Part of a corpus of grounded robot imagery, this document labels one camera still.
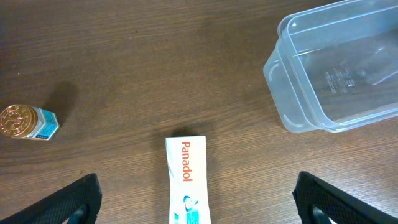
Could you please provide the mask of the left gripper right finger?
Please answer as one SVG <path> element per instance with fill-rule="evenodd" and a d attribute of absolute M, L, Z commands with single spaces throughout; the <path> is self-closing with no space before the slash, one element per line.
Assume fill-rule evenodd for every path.
<path fill-rule="evenodd" d="M 302 223 L 397 224 L 388 215 L 335 186 L 302 171 L 292 192 Z"/>

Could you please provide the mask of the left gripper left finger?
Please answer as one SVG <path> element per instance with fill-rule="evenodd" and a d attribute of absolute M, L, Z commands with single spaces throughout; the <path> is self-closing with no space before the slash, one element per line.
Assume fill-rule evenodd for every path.
<path fill-rule="evenodd" d="M 95 223 L 102 201 L 97 175 L 88 174 L 1 223 Z"/>

